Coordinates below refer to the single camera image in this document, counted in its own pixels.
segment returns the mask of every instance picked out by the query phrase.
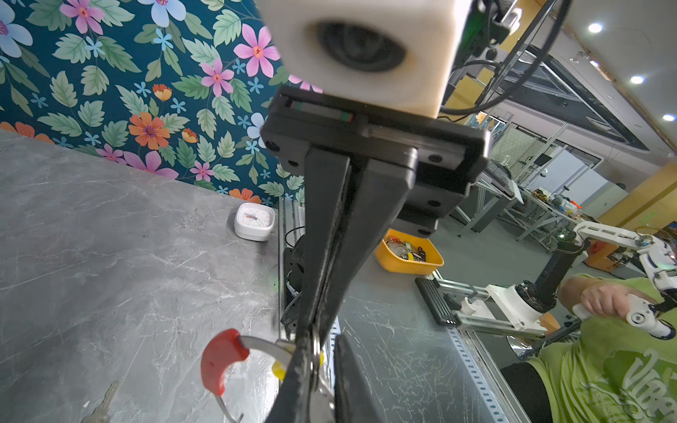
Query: black pants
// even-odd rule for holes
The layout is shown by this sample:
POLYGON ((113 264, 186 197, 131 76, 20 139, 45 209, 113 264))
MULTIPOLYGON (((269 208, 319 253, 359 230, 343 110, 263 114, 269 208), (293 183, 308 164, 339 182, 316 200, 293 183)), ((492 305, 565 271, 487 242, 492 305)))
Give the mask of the black pants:
POLYGON ((512 364, 502 368, 501 373, 532 423, 552 423, 548 392, 533 366, 512 364))

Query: white alarm clock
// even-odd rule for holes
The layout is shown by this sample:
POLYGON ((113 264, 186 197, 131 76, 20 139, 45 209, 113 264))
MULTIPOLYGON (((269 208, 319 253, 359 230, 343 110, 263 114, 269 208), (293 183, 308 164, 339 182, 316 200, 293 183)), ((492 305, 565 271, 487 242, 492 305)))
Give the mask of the white alarm clock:
POLYGON ((267 241, 273 233, 275 210, 262 204, 246 202, 235 214, 235 234, 252 241, 267 241))

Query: orange flower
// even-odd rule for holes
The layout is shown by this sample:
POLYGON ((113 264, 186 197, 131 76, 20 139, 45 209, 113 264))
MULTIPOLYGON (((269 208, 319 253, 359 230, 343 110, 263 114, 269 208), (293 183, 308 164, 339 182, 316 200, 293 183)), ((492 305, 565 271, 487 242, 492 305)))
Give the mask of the orange flower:
POLYGON ((242 199, 246 202, 255 202, 256 204, 260 204, 261 199, 259 198, 259 196, 253 196, 252 197, 253 193, 254 193, 254 191, 244 188, 242 190, 242 193, 240 193, 240 190, 234 189, 231 192, 229 192, 228 194, 230 194, 231 197, 240 198, 240 199, 242 199))
POLYGON ((171 97, 171 88, 167 88, 165 84, 155 84, 153 85, 153 94, 165 102, 171 97))
POLYGON ((181 131, 181 137, 187 143, 195 144, 198 142, 198 134, 188 128, 181 131))
POLYGON ((165 128, 165 123, 160 118, 153 118, 150 113, 141 112, 141 117, 135 114, 129 119, 133 125, 129 125, 129 133, 136 135, 136 142, 151 150, 157 150, 158 147, 165 148, 169 145, 169 130, 165 128))
POLYGON ((50 140, 48 136, 46 136, 43 133, 39 133, 38 135, 35 135, 35 129, 33 129, 32 126, 30 125, 25 125, 21 122, 16 123, 16 129, 10 124, 9 122, 2 122, 0 123, 0 129, 4 129, 5 131, 10 131, 10 132, 15 132, 19 135, 23 135, 25 137, 31 137, 35 139, 39 139, 40 141, 54 144, 54 141, 50 140))

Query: person's arm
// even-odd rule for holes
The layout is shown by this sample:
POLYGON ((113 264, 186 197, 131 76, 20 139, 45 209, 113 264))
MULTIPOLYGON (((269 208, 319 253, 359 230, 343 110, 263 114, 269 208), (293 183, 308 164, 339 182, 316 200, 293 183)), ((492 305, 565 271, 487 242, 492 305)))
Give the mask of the person's arm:
POLYGON ((559 287, 559 301, 569 311, 573 306, 583 304, 591 314, 599 317, 625 319, 630 311, 627 294, 655 303, 655 300, 644 292, 629 286, 589 277, 573 276, 559 287))

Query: camera lens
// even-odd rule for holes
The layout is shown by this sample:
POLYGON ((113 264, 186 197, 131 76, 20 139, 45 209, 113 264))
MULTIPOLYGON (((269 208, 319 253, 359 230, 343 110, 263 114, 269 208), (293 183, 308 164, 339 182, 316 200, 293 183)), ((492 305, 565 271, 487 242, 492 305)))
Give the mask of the camera lens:
POLYGON ((320 24, 320 44, 340 63, 364 72, 384 72, 404 60, 405 51, 384 34, 345 23, 320 24))

